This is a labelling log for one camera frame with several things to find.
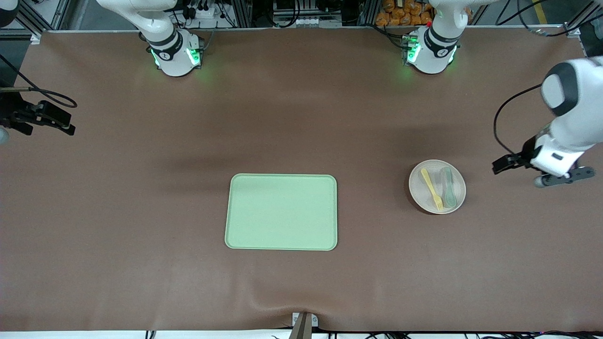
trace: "light green rectangular tray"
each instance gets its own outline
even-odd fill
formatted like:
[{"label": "light green rectangular tray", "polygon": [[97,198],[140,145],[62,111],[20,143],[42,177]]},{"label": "light green rectangular tray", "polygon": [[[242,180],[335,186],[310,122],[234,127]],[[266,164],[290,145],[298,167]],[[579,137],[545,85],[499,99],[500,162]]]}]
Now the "light green rectangular tray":
[{"label": "light green rectangular tray", "polygon": [[231,249],[334,249],[335,178],[309,174],[235,175],[230,181],[224,239]]}]

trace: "fork handle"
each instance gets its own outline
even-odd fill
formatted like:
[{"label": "fork handle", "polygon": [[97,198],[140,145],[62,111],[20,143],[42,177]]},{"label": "fork handle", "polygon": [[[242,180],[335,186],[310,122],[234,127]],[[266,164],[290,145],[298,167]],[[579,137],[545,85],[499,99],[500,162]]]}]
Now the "fork handle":
[{"label": "fork handle", "polygon": [[421,174],[423,175],[423,179],[425,180],[425,183],[427,183],[427,187],[429,187],[429,190],[431,191],[431,195],[438,195],[435,192],[434,186],[431,183],[431,178],[429,177],[429,173],[427,172],[426,169],[421,169]]}]

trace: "light green spoon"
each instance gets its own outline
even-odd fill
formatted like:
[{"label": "light green spoon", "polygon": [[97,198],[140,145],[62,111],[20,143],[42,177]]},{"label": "light green spoon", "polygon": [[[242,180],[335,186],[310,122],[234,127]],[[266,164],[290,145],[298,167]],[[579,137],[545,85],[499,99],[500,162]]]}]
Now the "light green spoon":
[{"label": "light green spoon", "polygon": [[456,196],[452,191],[452,171],[450,167],[445,167],[444,172],[446,173],[446,194],[444,195],[444,201],[449,208],[456,206]]}]

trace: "white plate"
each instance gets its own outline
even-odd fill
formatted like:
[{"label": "white plate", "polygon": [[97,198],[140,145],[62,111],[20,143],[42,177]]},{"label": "white plate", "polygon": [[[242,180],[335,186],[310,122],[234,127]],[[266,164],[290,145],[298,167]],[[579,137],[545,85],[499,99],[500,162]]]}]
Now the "white plate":
[{"label": "white plate", "polygon": [[[446,192],[445,167],[450,167],[450,171],[452,172],[452,189],[456,197],[455,206],[446,205],[446,199],[444,198],[444,193]],[[423,180],[423,176],[421,175],[421,170],[423,168],[429,173],[431,183],[434,184],[435,192],[442,198],[442,202],[444,203],[444,210],[442,211],[438,211],[435,207],[434,199],[431,197],[431,193],[429,192],[425,180]],[[433,214],[448,214],[456,211],[461,207],[465,201],[465,196],[467,195],[467,187],[461,173],[454,166],[442,160],[426,160],[418,164],[412,169],[411,176],[408,179],[408,186],[412,198],[417,204],[424,210]]]}]

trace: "brown table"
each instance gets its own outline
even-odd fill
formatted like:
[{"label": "brown table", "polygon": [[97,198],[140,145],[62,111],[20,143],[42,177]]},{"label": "brown table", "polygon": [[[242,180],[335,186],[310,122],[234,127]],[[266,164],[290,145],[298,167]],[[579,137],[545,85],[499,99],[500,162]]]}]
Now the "brown table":
[{"label": "brown table", "polygon": [[[577,40],[467,30],[439,75],[373,30],[216,34],[203,70],[169,78],[135,34],[45,34],[22,70],[68,94],[74,137],[36,127],[0,148],[4,330],[250,329],[311,311],[338,331],[603,329],[603,177],[536,189],[494,176],[492,118]],[[26,96],[31,101],[38,94]],[[518,149],[552,119],[511,103]],[[457,212],[406,192],[425,159],[467,182]],[[601,147],[584,157],[603,170]],[[331,174],[331,252],[224,244],[236,173]]]}]

